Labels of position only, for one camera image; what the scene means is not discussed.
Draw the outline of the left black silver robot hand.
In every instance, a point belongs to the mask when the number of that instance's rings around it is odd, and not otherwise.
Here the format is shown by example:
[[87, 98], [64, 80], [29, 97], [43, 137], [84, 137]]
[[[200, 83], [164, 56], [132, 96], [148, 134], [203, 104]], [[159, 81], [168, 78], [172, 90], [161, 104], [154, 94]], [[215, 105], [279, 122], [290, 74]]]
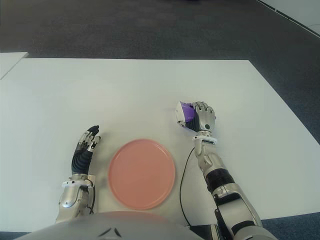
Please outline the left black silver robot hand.
[[98, 136], [99, 125], [85, 131], [79, 139], [71, 161], [71, 173], [88, 175], [93, 152], [101, 137]]

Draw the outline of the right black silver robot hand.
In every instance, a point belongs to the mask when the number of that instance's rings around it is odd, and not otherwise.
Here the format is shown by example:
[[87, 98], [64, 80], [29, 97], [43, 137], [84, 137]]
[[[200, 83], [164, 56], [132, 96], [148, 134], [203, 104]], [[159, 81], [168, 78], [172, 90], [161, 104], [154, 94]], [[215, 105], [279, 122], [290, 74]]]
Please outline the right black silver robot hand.
[[179, 101], [176, 105], [177, 123], [196, 133], [212, 133], [215, 127], [216, 115], [212, 107], [203, 101], [186, 103]]

